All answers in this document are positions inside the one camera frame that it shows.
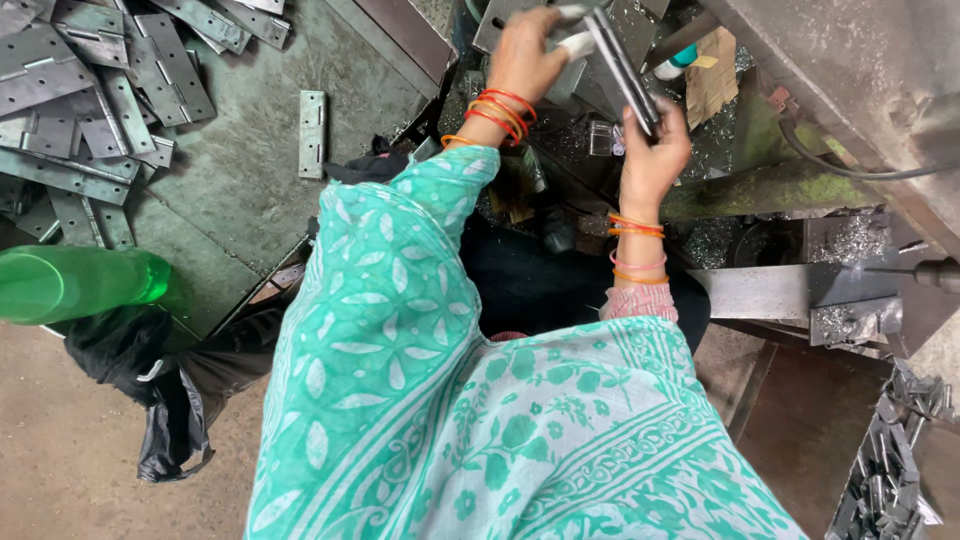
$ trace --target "metal workbench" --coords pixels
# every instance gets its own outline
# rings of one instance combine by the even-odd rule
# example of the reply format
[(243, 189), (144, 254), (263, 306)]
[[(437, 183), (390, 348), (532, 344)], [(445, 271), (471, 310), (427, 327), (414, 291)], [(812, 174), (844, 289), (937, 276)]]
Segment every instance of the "metal workbench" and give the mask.
[(426, 103), (386, 49), (369, 43), (376, 36), (354, 30), (347, 5), (288, 6), (296, 33), (284, 52), (252, 42), (239, 57), (219, 57), (187, 40), (200, 52), (219, 114), (168, 130), (179, 146), (172, 167), (127, 213), (137, 245), (183, 277), (189, 302), (171, 310), (196, 335), (214, 329), (281, 263), (318, 212), (325, 182), (297, 175), (300, 91), (329, 96), (328, 158), (337, 162), (360, 156), (373, 134), (392, 135)]

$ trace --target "pink bangle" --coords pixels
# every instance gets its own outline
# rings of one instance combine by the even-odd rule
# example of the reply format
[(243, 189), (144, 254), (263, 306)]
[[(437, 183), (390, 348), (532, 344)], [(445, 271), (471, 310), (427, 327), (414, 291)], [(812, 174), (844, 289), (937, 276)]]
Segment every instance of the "pink bangle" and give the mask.
[(613, 248), (613, 251), (610, 252), (610, 262), (617, 266), (623, 266), (628, 270), (653, 270), (654, 268), (660, 268), (666, 264), (666, 255), (663, 256), (663, 260), (657, 264), (625, 264), (619, 260), (613, 258), (613, 254), (616, 253), (616, 248)]

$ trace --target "concrete floor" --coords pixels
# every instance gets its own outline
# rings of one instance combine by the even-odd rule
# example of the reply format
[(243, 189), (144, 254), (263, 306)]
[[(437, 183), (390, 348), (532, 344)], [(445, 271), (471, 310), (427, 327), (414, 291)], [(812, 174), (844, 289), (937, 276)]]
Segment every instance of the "concrete floor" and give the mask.
[[(198, 475), (136, 479), (144, 412), (89, 379), (59, 339), (0, 323), (0, 523), (4, 537), (239, 538), (250, 497), (267, 381), (230, 400), (211, 428), (217, 451)], [(762, 341), (713, 325), (695, 361), (729, 420)], [(960, 382), (960, 315), (917, 354), (920, 374)]]

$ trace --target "pink sleeve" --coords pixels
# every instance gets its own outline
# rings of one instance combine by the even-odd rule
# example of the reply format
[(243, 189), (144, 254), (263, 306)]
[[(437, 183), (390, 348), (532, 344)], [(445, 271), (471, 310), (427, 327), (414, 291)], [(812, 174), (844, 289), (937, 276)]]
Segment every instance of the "pink sleeve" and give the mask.
[(607, 303), (600, 308), (600, 320), (636, 316), (663, 317), (676, 323), (680, 316), (673, 307), (670, 285), (637, 285), (607, 289)]

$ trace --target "green plastic bottle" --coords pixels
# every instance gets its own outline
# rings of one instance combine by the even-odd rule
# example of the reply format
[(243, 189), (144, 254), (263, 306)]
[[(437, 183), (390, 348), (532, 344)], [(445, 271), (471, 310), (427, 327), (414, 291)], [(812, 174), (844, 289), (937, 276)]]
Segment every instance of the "green plastic bottle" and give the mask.
[(146, 304), (169, 278), (166, 260), (139, 249), (16, 247), (0, 252), (0, 320), (45, 325)]

